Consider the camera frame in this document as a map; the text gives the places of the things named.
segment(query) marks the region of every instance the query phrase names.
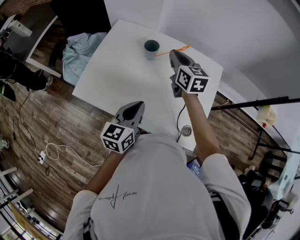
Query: hand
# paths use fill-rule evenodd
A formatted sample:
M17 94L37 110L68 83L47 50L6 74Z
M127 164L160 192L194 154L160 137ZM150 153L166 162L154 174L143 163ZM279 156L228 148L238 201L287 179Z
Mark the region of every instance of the hand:
M181 96L185 102L192 100L192 99L198 99L197 94L186 93L184 90L181 91Z

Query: power strip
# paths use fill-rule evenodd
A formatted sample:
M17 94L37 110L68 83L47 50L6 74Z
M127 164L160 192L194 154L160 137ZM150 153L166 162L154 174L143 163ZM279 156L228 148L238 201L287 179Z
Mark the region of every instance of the power strip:
M41 151L40 157L38 158L39 163L43 164L45 159L46 159L46 153L44 151Z

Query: light blue cloth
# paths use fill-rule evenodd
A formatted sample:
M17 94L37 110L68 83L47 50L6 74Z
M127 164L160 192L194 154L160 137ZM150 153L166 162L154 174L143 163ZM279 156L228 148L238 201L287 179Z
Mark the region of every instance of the light blue cloth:
M106 36L105 32L95 34L81 33L68 37L63 51L64 80L76 86L90 58Z

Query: white table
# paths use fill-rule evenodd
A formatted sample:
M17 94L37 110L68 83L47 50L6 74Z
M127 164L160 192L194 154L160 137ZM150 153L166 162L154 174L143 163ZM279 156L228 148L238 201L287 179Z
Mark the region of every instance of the white table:
M170 76L174 74L169 55L147 60L143 44L149 39L159 42L158 53L179 49L184 44L162 33L119 20L102 41L85 68L73 95L115 115L130 102L144 101L145 113L139 127L176 140L176 120L184 106L182 98L174 98ZM223 68L193 48L185 52L207 70L211 80L199 94L206 116L210 113ZM185 109L179 118L179 128L191 126ZM179 144L194 150L194 134L182 136Z

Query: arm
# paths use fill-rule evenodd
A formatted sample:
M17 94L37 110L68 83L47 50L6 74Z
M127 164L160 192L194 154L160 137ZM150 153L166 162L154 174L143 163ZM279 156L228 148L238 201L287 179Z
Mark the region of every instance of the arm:
M83 225L90 218L91 208L102 189L112 178L124 155L111 152L103 166L92 177L85 190L76 194L67 218L64 240L82 240Z
M182 91L182 97L191 119L198 156L203 163L210 155L220 152L219 143L207 121L198 96L196 94L187 94Z
M94 192L97 195L100 194L108 181L112 178L114 171L123 157L124 154L111 152L103 166L92 177L85 189Z
M201 181L208 192L221 195L242 236L250 219L250 203L226 157L219 154L218 140L197 95L182 92L182 97L191 119L198 155L203 163Z

